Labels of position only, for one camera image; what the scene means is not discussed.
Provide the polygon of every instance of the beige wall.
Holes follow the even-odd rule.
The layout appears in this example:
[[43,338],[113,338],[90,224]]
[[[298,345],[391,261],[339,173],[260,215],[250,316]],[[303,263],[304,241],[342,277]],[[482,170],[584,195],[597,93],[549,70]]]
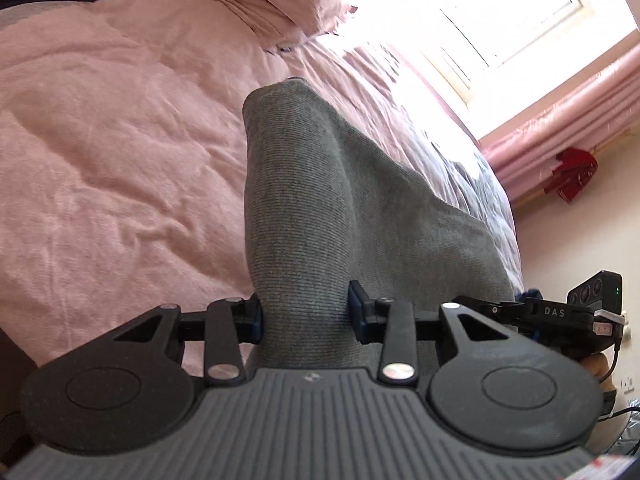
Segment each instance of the beige wall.
[[[617,380],[640,381],[640,126],[598,156],[591,183],[571,205],[553,195],[517,210],[525,286],[564,301],[569,290],[602,269],[623,277],[623,309],[632,338]],[[640,397],[640,382],[633,397]]]

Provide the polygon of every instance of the triangular cutout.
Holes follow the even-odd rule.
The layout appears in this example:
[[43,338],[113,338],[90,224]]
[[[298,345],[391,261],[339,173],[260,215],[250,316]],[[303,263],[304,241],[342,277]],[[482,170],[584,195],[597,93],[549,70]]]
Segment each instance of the triangular cutout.
[[469,314],[461,314],[458,316],[458,319],[460,323],[462,323],[462,327],[465,329],[471,341],[499,341],[501,339],[508,339],[508,336],[485,325],[482,321]]
[[162,316],[160,315],[150,317],[139,325],[127,330],[124,334],[119,335],[115,340],[148,343],[154,338],[161,321]]

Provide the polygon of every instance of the dark gray cloth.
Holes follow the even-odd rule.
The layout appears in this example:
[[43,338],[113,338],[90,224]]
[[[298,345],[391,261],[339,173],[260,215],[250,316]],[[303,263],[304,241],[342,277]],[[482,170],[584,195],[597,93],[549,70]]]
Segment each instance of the dark gray cloth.
[[[349,280],[372,298],[437,310],[458,295],[513,301],[481,221],[438,199],[301,78],[261,88],[243,109],[246,255],[266,334],[248,368],[375,368],[353,336]],[[436,367],[420,343],[422,370]]]

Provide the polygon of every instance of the black handheld device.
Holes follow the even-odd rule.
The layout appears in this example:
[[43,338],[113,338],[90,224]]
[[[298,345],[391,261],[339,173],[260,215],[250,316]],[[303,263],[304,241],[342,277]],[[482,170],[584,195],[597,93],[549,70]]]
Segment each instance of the black handheld device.
[[[358,282],[347,304],[356,338],[382,343],[373,373],[247,373],[238,343],[262,339],[255,296],[164,304],[69,352],[25,384],[38,445],[8,480],[558,480],[592,460],[602,393],[579,364],[477,305],[423,313]],[[180,366],[190,340],[204,341],[202,378]],[[433,374],[418,370],[418,340],[436,345]]]

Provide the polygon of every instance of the ribbed gray panel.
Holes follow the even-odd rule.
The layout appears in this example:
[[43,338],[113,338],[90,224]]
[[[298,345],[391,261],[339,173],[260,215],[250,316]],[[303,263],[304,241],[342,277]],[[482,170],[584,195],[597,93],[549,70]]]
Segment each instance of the ribbed gray panel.
[[456,441],[415,392],[364,370],[259,370],[209,390],[170,437],[108,457],[40,446],[9,480],[558,480],[590,461],[582,450],[513,459]]

